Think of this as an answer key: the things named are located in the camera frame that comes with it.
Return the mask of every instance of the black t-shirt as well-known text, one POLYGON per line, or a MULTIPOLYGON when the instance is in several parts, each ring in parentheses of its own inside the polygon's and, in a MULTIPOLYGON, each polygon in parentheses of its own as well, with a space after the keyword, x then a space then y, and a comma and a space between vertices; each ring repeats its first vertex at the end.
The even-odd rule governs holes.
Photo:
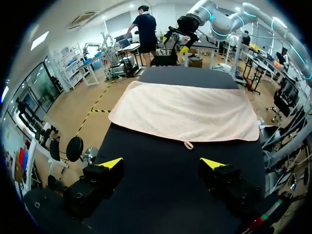
POLYGON ((156 43, 156 20, 148 13, 137 16, 133 24, 138 27, 140 43, 155 42, 156 43))
POLYGON ((249 44, 250 44, 250 37, 249 36, 243 37, 242 43, 249 46, 249 44))

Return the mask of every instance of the yellow tape line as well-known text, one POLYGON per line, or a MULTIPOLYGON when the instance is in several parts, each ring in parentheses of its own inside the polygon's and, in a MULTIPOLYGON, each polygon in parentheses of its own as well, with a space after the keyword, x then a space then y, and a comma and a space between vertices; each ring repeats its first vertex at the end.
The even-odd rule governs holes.
POLYGON ((91 112, 102 112, 102 113, 110 113, 109 110, 91 110, 91 112))
POLYGON ((113 80, 108 86, 107 88, 103 91, 103 93, 101 94, 101 96, 99 96, 99 98, 97 99, 97 101, 94 103, 94 105, 92 106, 91 110, 93 110, 93 108, 95 108, 96 104, 100 101, 100 99, 103 97, 103 95, 106 93, 106 91, 109 89, 109 87, 112 86, 112 84, 114 83, 115 81, 113 80))
POLYGON ((114 83, 115 81, 113 80, 107 87, 106 89, 103 91, 103 93, 101 94, 101 96, 99 96, 99 98, 97 99, 97 101, 94 103, 94 105, 92 106, 91 110, 89 111, 89 113, 87 114, 86 118, 84 119, 84 121, 82 122, 82 124, 80 125, 79 129, 78 129, 78 132, 76 134, 76 136, 78 136, 79 132, 81 131, 84 123, 87 121, 87 118, 89 117, 89 115, 92 113, 92 112, 105 112, 105 113, 109 113, 110 111, 107 111, 107 110, 104 110, 104 111, 98 111, 98 110, 93 110, 93 108, 96 106, 96 104, 100 101, 100 99, 102 98, 102 96, 106 93, 106 91, 109 89, 109 87, 112 86, 112 84, 114 83))

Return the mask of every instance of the monitor screen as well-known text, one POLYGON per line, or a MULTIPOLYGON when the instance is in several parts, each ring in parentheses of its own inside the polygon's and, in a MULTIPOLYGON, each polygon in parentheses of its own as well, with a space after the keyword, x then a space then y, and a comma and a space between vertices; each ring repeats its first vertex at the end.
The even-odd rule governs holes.
POLYGON ((128 37, 126 37, 126 35, 121 35, 121 36, 115 37, 116 42, 119 42, 119 41, 127 39, 127 38, 132 38, 132 34, 130 33, 128 37))
POLYGON ((116 42, 119 42, 120 40, 124 40, 125 39, 125 35, 121 35, 115 38, 116 42))
POLYGON ((130 42, 128 41, 128 39, 123 39, 123 40, 120 40, 120 41, 119 41, 119 45, 120 45, 121 48, 123 49, 123 48, 129 46, 129 45, 130 45, 130 42))

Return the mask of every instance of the red object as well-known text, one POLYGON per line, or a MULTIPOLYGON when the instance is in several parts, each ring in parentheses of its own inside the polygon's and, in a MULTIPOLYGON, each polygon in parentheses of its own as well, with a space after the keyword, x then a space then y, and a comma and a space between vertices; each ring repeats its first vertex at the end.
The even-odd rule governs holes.
POLYGON ((19 151, 19 165, 20 166, 23 165, 24 156, 25 156, 25 150, 23 148, 21 148, 19 151))
POLYGON ((29 150, 29 147, 30 147, 30 142, 29 142, 29 140, 26 140, 26 141, 25 141, 25 145, 26 145, 26 148, 29 150))
POLYGON ((254 222, 252 222, 252 223, 249 225, 248 229, 251 230, 251 229, 253 229, 254 227, 260 227, 260 226, 262 225, 263 222, 264 222, 263 218, 258 217, 258 218, 256 218, 256 220, 255 220, 254 222))

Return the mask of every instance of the man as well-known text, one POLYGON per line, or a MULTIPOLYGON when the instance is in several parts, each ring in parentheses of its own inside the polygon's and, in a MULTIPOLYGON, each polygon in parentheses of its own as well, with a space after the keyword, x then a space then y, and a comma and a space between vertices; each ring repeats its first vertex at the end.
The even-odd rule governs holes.
POLYGON ((130 25, 127 35, 131 32, 134 27, 138 27, 138 34, 140 37, 140 53, 143 54, 145 63, 147 67, 151 66, 150 53, 155 57, 156 54, 156 44, 157 38, 155 35, 156 30, 156 20, 148 12, 149 7, 146 5, 140 6, 138 8, 139 16, 130 25))
POLYGON ((245 53, 248 53, 249 51, 249 44, 250 44, 250 36, 249 36, 249 32, 247 30, 245 30, 245 36, 243 37, 242 39, 242 50, 241 50, 241 54, 240 54, 240 58, 243 59, 244 61, 247 60, 247 55, 244 54, 243 52, 245 53))
POLYGON ((27 104, 21 102, 19 98, 16 99, 16 103, 18 104, 19 118, 31 132, 36 133, 36 131, 29 125, 29 123, 35 124, 33 121, 33 117, 41 124, 43 124, 43 121, 35 115, 33 110, 27 104), (26 109, 31 113, 32 117, 26 112, 26 109))

